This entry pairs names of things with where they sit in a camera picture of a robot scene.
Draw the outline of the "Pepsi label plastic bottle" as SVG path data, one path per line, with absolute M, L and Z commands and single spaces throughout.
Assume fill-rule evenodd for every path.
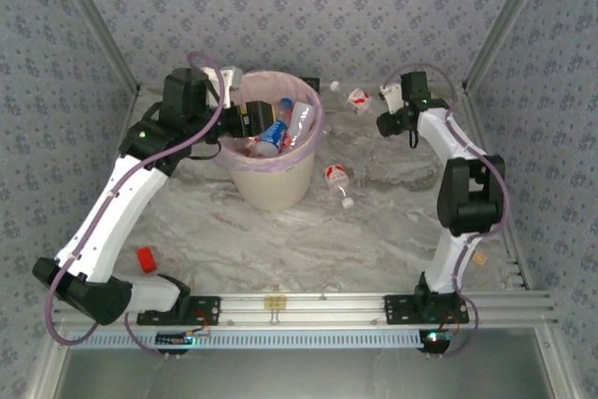
M 287 129 L 288 125 L 285 121 L 275 121 L 259 137 L 256 150 L 264 157 L 277 156 L 281 151 Z

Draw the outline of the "red white label bottle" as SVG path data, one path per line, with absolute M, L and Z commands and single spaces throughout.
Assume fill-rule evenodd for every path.
M 351 88 L 346 83 L 334 80 L 330 83 L 330 91 L 343 107 L 358 116 L 370 108 L 372 96 L 361 88 Z
M 324 169 L 324 179 L 329 191 L 340 201 L 344 209 L 354 206 L 354 200 L 349 192 L 350 181 L 347 171 L 341 164 L 332 164 Z

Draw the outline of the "tall white bottle red band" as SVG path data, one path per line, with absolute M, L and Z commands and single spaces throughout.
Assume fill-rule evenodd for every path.
M 310 104 L 303 102 L 296 102 L 294 104 L 291 121 L 287 130 L 290 147 L 298 146 L 308 137 L 315 114 L 316 110 Z

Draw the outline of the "pink plastic bin liner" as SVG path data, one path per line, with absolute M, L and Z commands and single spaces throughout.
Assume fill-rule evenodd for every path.
M 239 89 L 232 91 L 230 96 L 231 105 L 243 107 L 253 100 L 277 104 L 283 97 L 288 97 L 293 102 L 299 101 L 313 106 L 315 108 L 315 118 L 308 137 L 301 145 L 296 145 L 291 150 L 284 150 L 273 158 L 244 156 L 236 151 L 235 139 L 223 137 L 221 139 L 221 152 L 215 159 L 217 164 L 231 171 L 275 173 L 288 171 L 293 165 L 315 154 L 323 130 L 324 107 L 318 93 L 303 80 L 273 70 L 246 72 L 241 79 Z

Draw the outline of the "beige plastic bin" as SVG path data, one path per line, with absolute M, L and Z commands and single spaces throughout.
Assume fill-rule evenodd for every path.
M 278 211 L 294 206 L 306 195 L 316 149 L 313 141 L 275 158 L 250 158 L 223 147 L 218 162 L 228 170 L 245 201 L 265 211 Z

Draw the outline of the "red block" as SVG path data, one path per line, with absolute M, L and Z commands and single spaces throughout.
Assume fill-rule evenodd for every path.
M 140 269 L 143 273 L 149 274 L 157 270 L 158 266 L 149 247 L 143 247 L 136 251 L 136 258 L 138 260 Z

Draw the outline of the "right circuit board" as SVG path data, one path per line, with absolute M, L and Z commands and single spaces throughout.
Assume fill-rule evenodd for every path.
M 421 330 L 421 352 L 431 354 L 444 354 L 448 349 L 453 334 L 448 330 Z

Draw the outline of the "circuit board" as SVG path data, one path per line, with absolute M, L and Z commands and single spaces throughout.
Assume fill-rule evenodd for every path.
M 448 330 L 421 330 L 421 352 L 431 354 L 444 354 L 448 349 L 453 334 Z
M 191 346 L 209 337 L 210 332 L 201 329 L 182 332 L 158 332 L 154 338 L 154 344 L 156 346 Z

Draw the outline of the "left circuit board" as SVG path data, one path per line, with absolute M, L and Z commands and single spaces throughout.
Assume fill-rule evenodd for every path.
M 209 337 L 210 332 L 201 329 L 182 332 L 158 332 L 154 338 L 154 344 L 156 346 L 191 346 Z

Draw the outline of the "grey metal panel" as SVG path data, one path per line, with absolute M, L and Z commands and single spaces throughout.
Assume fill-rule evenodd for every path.
M 406 349 L 75 350 L 55 399 L 556 399 L 533 352 L 428 360 Z

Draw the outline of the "aluminium frame post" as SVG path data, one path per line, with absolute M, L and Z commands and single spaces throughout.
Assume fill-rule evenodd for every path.
M 505 0 L 469 69 L 467 77 L 463 80 L 463 90 L 466 94 L 477 91 L 527 2 L 528 0 Z
M 53 399 L 57 391 L 68 347 L 46 335 L 29 379 L 25 399 Z
M 110 33 L 106 21 L 93 0 L 73 0 L 95 38 L 99 48 L 121 82 L 131 93 L 137 93 L 137 82 L 129 65 Z
M 556 399 L 585 399 L 560 328 L 535 329 L 551 389 Z

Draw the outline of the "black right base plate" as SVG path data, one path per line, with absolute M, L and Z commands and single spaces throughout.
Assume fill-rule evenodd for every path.
M 384 309 L 389 325 L 464 324 L 470 321 L 467 305 L 456 293 L 427 297 L 415 294 L 386 295 Z

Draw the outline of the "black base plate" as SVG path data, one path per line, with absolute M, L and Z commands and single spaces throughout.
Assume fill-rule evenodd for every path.
M 389 325 L 464 324 L 470 321 L 467 305 L 456 293 L 427 297 L 415 294 L 386 295 L 384 309 Z
M 221 298 L 219 296 L 188 295 L 179 298 L 168 311 L 149 310 L 137 315 L 139 326 L 215 326 L 219 324 Z

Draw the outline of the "aluminium mounting rail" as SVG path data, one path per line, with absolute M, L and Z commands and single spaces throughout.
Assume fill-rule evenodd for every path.
M 221 298 L 219 324 L 210 328 L 234 329 L 367 329 L 401 326 L 409 329 L 445 327 L 468 328 L 474 325 L 488 328 L 533 327 L 558 321 L 552 299 L 547 292 L 507 291 L 469 293 L 470 321 L 464 324 L 389 325 L 386 321 L 384 297 L 390 293 L 287 293 L 284 310 L 263 308 L 266 295 L 283 293 L 216 293 Z M 139 326 L 137 315 L 129 314 L 134 328 L 192 328 L 187 326 Z

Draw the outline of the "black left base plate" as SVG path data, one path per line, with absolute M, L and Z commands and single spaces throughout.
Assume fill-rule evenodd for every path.
M 219 324 L 221 298 L 219 296 L 188 295 L 179 298 L 168 311 L 149 310 L 137 315 L 139 326 L 215 326 Z

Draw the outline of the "aluminium side rail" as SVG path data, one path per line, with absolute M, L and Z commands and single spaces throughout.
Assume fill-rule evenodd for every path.
M 488 153 L 495 153 L 495 146 L 488 139 L 481 116 L 478 112 L 475 97 L 465 88 L 461 94 L 463 114 L 466 117 L 468 130 L 474 141 Z M 524 251 L 520 244 L 519 236 L 512 213 L 514 212 L 513 200 L 509 200 L 509 209 L 506 213 L 505 226 L 498 234 L 499 241 L 508 256 L 508 276 L 505 285 L 508 290 L 532 290 L 534 283 L 531 272 L 525 260 Z

